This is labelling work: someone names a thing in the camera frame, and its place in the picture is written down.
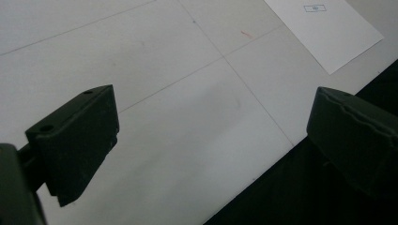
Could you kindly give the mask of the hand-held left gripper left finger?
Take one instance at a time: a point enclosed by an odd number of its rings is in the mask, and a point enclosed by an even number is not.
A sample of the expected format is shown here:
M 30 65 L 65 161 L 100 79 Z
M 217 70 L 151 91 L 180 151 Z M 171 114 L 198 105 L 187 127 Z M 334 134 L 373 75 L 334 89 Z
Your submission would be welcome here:
M 117 143 L 114 88 L 86 90 L 29 128 L 24 168 L 34 190 L 45 184 L 60 206 L 84 193 Z

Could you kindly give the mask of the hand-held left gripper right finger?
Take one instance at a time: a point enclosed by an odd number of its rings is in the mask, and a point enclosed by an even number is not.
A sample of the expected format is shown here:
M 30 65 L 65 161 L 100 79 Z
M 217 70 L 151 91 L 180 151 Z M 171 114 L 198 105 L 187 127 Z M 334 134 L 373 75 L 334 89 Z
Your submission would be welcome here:
M 320 86 L 307 133 L 353 188 L 375 199 L 398 199 L 398 116 Z

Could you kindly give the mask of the white paper sheet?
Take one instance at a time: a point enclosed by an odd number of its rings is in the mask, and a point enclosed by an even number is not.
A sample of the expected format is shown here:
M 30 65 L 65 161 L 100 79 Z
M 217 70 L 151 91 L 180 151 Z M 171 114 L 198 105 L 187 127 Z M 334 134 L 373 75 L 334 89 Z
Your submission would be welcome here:
M 332 74 L 384 37 L 345 0 L 264 0 Z

